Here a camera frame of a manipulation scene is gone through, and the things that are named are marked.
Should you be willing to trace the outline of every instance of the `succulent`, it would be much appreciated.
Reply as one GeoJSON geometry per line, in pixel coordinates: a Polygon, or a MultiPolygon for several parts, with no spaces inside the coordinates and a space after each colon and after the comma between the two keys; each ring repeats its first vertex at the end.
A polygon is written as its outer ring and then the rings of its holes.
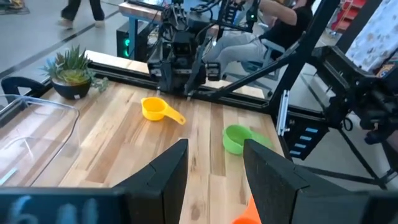
{"type": "Polygon", "coordinates": [[[79,85],[91,82],[91,87],[97,88],[100,92],[105,91],[108,86],[108,79],[100,80],[94,77],[94,72],[88,68],[89,58],[85,54],[86,50],[80,53],[80,47],[72,47],[64,54],[57,53],[54,61],[47,61],[47,65],[42,68],[53,81],[61,82],[66,85],[79,85]]]}

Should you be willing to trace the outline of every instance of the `orange object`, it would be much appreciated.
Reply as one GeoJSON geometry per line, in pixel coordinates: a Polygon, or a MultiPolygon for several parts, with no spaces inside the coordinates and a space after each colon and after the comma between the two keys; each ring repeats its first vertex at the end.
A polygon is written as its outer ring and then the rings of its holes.
{"type": "Polygon", "coordinates": [[[232,224],[261,224],[253,196],[250,197],[248,207],[241,216],[235,219],[232,224]]]}

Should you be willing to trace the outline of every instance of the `black plant pot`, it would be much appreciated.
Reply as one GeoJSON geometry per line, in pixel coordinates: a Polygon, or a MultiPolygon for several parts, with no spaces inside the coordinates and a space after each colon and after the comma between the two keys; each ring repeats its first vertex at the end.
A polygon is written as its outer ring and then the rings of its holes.
{"type": "Polygon", "coordinates": [[[91,86],[91,80],[73,86],[57,82],[56,80],[51,80],[51,83],[55,91],[68,100],[78,100],[84,98],[91,86]]]}

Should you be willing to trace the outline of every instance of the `green bowl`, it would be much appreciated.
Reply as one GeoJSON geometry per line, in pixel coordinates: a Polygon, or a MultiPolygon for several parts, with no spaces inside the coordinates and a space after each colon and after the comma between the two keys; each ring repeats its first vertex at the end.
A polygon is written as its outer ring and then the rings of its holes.
{"type": "Polygon", "coordinates": [[[243,153],[243,143],[252,138],[252,131],[241,125],[228,126],[223,131],[223,145],[225,150],[235,155],[243,153]]]}
{"type": "Polygon", "coordinates": [[[268,138],[251,131],[247,127],[234,124],[223,131],[223,145],[229,153],[241,155],[243,153],[244,140],[246,139],[253,139],[265,147],[272,148],[272,143],[268,138]]]}

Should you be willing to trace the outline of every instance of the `metal bracket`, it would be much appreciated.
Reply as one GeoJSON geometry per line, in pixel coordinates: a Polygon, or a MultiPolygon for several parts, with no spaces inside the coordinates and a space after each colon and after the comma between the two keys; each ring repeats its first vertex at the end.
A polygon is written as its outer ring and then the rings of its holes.
{"type": "Polygon", "coordinates": [[[283,137],[285,132],[290,131],[288,127],[286,127],[287,120],[287,108],[289,106],[289,94],[290,90],[284,90],[279,105],[277,123],[276,123],[276,132],[278,136],[283,137]]]}

